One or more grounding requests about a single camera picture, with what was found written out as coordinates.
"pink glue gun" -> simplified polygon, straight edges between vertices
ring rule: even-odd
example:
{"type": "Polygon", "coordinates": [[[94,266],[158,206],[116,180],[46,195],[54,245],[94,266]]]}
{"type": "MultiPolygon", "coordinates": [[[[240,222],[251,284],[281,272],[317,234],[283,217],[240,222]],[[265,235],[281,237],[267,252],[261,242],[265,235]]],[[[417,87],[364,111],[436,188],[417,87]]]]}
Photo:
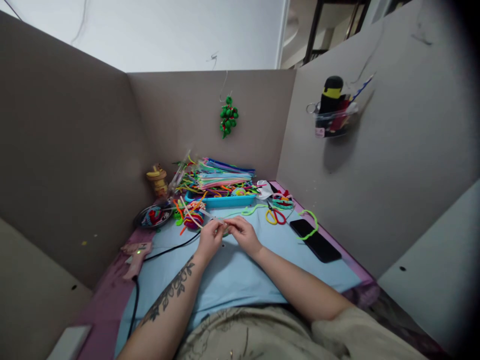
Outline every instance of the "pink glue gun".
{"type": "Polygon", "coordinates": [[[151,242],[140,242],[136,244],[127,244],[120,248],[125,254],[131,255],[132,260],[130,268],[123,276],[125,280],[131,280],[134,276],[140,274],[140,269],[142,268],[142,263],[144,262],[145,256],[152,252],[152,243],[151,242]]]}

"arm tattoo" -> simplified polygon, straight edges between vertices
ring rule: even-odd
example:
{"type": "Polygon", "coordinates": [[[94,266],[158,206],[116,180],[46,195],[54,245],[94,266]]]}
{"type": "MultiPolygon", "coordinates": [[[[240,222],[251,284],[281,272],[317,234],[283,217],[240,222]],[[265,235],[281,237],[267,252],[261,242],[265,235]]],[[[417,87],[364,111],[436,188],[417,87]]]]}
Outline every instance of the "arm tattoo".
{"type": "Polygon", "coordinates": [[[160,305],[162,305],[163,311],[169,305],[169,298],[173,298],[176,292],[176,297],[178,298],[182,292],[185,292],[185,286],[182,284],[187,280],[188,276],[192,275],[191,268],[195,266],[192,262],[194,256],[192,255],[190,259],[186,262],[185,266],[181,268],[178,274],[173,278],[173,280],[166,286],[166,288],[161,292],[158,299],[153,303],[150,310],[147,311],[145,317],[141,322],[143,326],[148,321],[154,322],[157,316],[160,316],[160,305]]]}

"gray partition wall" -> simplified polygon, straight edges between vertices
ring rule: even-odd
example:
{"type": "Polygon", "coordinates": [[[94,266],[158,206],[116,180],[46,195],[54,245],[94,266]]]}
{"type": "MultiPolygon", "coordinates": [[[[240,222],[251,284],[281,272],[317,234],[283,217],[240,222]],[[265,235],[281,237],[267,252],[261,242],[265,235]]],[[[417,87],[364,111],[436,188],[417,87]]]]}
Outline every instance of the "gray partition wall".
{"type": "Polygon", "coordinates": [[[479,177],[476,66],[447,14],[412,1],[296,73],[277,180],[375,277],[479,177]],[[306,105],[329,76],[354,82],[372,53],[350,90],[376,72],[357,125],[315,138],[306,105]]]}
{"type": "Polygon", "coordinates": [[[187,149],[274,180],[289,113],[294,70],[129,73],[151,150],[169,176],[187,149]],[[237,126],[220,131],[219,96],[232,91],[237,126]]]}
{"type": "Polygon", "coordinates": [[[0,49],[0,217],[92,288],[153,200],[128,77],[1,11],[0,49]]]}

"wall-mounted holder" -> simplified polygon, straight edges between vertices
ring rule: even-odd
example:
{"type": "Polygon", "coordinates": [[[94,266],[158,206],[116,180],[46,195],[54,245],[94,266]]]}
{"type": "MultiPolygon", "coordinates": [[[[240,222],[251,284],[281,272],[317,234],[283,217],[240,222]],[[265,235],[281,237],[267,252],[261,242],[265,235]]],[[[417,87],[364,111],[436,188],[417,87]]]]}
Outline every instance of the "wall-mounted holder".
{"type": "Polygon", "coordinates": [[[357,113],[359,107],[352,102],[345,110],[313,114],[315,119],[315,136],[317,138],[336,138],[345,135],[349,130],[349,118],[357,113]]]}

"pink table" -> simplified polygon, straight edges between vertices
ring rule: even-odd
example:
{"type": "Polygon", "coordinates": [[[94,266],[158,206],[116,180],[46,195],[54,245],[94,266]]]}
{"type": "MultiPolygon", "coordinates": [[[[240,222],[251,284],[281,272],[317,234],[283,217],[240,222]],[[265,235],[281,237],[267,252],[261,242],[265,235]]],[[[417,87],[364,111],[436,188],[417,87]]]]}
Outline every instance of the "pink table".
{"type": "MultiPolygon", "coordinates": [[[[285,190],[276,181],[273,186],[284,192],[285,190]]],[[[300,213],[304,208],[294,200],[295,210],[300,213]]],[[[308,214],[303,217],[315,227],[315,222],[308,214]]],[[[362,285],[374,282],[372,276],[323,228],[318,232],[327,239],[340,253],[345,263],[362,281],[362,285]]],[[[130,236],[127,244],[151,242],[155,231],[136,229],[130,236]]],[[[125,281],[122,276],[127,272],[125,264],[128,256],[119,253],[102,279],[98,282],[94,295],[86,308],[81,312],[73,325],[92,325],[90,334],[80,351],[78,360],[106,360],[113,359],[117,334],[122,315],[134,289],[133,281],[125,281]]]]}

